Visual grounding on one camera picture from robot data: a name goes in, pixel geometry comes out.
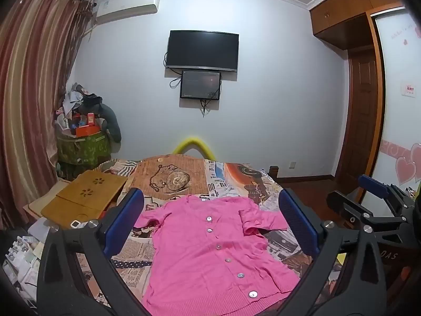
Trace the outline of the pink knit button cardigan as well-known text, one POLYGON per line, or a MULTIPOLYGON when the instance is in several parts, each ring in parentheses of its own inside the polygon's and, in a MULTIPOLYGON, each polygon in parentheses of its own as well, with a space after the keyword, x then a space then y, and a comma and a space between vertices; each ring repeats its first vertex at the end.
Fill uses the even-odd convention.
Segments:
POLYGON ((299 278, 268 252, 262 230, 287 230, 279 211, 248 197, 194 195, 149 211, 151 275, 142 305, 152 315, 256 315, 294 290, 299 278))

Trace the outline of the white heart decorated wardrobe door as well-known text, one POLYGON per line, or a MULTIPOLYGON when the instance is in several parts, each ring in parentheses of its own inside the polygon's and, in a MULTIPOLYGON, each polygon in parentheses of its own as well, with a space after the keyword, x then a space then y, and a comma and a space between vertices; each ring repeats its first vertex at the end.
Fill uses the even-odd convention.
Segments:
POLYGON ((371 177, 413 195, 420 187, 420 26, 407 9, 372 15, 384 71, 383 132, 371 177))

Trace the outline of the white small device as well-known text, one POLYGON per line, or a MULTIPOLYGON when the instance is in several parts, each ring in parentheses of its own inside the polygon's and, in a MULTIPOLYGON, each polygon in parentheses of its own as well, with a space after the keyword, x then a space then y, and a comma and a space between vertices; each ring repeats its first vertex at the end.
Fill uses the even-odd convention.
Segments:
POLYGON ((79 228, 82 228, 83 227, 83 223, 81 223, 80 221, 78 221, 78 220, 74 220, 72 223, 71 223, 71 227, 73 228, 73 229, 79 229, 79 228))

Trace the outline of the wooden folding lap table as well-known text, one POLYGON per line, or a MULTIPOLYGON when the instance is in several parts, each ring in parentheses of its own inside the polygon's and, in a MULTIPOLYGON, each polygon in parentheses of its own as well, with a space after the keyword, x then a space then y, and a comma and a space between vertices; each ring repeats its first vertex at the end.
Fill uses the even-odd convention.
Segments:
POLYGON ((124 176, 87 170, 59 191, 41 214, 64 229, 70 229, 74 221, 99 219, 126 181, 124 176))

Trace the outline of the brown wooden door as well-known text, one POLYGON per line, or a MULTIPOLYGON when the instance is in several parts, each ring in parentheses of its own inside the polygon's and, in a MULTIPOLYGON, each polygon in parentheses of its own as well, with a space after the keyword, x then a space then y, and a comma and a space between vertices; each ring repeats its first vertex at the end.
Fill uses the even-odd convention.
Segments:
POLYGON ((368 167, 375 136, 378 109, 378 78, 375 50, 350 53, 350 95, 345 138, 335 175, 347 192, 358 186, 368 167))

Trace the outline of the newspaper print bed sheet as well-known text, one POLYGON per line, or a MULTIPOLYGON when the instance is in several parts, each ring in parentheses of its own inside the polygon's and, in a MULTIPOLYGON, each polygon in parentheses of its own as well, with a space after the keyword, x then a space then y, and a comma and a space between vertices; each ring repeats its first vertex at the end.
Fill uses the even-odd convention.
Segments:
POLYGON ((121 197, 145 196, 111 264, 152 315, 269 315, 311 264, 262 170, 184 155, 97 170, 126 177, 121 197))

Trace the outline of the green patterned storage box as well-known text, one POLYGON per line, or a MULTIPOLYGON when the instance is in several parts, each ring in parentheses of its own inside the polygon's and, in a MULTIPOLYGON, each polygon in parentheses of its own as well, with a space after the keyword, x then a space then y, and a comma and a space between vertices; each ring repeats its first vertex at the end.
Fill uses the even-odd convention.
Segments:
POLYGON ((74 138, 56 134, 59 178, 72 181, 86 170, 92 170, 111 158, 108 136, 102 132, 90 136, 74 138))

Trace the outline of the clutter pile of papers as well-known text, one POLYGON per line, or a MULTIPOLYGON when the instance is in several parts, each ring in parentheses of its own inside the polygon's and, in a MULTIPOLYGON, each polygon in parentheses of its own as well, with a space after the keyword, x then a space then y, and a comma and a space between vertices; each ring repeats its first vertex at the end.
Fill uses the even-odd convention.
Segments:
POLYGON ((38 313, 43 254, 57 224, 42 217, 28 228, 1 230, 1 302, 38 313))

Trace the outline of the orange box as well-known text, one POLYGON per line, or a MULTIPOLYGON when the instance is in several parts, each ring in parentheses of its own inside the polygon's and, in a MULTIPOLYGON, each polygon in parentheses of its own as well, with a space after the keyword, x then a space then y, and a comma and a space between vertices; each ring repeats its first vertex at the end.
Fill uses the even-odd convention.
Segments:
POLYGON ((91 136, 93 134, 97 134, 101 131, 99 126, 96 125, 85 125, 80 126, 76 128, 76 137, 85 137, 85 136, 91 136))

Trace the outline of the brown wooden wardrobe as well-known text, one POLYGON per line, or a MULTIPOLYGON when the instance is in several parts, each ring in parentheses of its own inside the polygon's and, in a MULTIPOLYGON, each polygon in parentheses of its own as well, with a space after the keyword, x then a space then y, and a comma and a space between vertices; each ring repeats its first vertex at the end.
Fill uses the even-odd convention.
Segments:
POLYGON ((368 12, 401 6, 400 0, 325 0, 310 10, 313 35, 341 50, 371 46, 368 12))

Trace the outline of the striped red beige curtain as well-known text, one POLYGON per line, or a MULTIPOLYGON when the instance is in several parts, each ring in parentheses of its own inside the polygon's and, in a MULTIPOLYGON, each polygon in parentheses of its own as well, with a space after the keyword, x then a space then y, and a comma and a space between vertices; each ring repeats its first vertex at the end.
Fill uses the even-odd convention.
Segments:
POLYGON ((1 228, 56 183, 54 118, 93 0, 16 0, 1 22, 1 228))

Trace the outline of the small black wall monitor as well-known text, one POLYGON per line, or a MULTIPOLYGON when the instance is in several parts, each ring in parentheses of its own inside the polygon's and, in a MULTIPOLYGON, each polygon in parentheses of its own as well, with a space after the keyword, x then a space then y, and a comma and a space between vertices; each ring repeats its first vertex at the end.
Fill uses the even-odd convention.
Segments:
POLYGON ((220 99, 221 74, 217 71, 184 70, 180 98, 217 101, 220 99))

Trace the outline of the black wall television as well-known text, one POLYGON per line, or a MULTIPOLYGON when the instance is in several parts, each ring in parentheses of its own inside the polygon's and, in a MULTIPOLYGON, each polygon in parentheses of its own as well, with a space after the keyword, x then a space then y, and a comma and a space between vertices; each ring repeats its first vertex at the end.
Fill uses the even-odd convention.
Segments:
POLYGON ((172 30, 168 37, 166 67, 237 72, 238 52, 236 33, 172 30))

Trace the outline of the white wall air conditioner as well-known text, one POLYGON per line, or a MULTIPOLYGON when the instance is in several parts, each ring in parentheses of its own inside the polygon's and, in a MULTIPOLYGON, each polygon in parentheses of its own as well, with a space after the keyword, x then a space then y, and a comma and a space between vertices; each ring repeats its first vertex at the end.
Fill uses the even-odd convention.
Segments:
POLYGON ((96 24, 127 19, 134 16, 156 14, 160 0, 104 0, 98 3, 96 24))

